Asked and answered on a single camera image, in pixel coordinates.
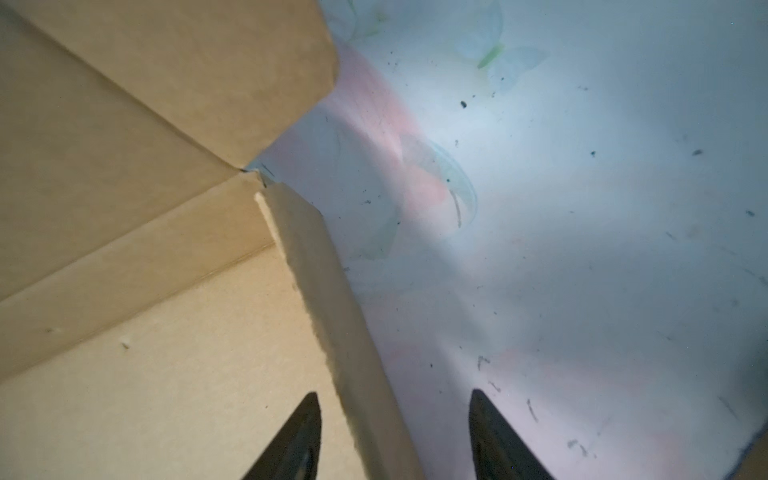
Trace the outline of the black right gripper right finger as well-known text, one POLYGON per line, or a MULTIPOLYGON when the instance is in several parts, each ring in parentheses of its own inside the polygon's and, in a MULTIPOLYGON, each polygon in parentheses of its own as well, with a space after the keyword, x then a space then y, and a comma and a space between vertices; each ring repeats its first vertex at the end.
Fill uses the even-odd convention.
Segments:
POLYGON ((553 480, 510 423, 480 389, 471 392, 468 424, 478 480, 553 480))

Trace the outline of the brown cardboard box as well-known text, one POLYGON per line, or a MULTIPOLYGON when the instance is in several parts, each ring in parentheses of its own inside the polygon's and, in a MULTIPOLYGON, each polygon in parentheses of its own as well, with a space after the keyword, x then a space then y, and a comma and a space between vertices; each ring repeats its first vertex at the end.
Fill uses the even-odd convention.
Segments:
POLYGON ((768 479, 768 433, 760 433, 743 452, 738 465, 729 474, 729 480, 767 480, 768 479))

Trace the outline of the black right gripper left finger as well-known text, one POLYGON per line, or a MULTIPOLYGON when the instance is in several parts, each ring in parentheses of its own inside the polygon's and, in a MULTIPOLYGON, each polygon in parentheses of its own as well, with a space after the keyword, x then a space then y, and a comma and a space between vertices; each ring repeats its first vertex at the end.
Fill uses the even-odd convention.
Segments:
POLYGON ((309 392, 242 479, 316 479, 321 433, 322 417, 318 395, 309 392))

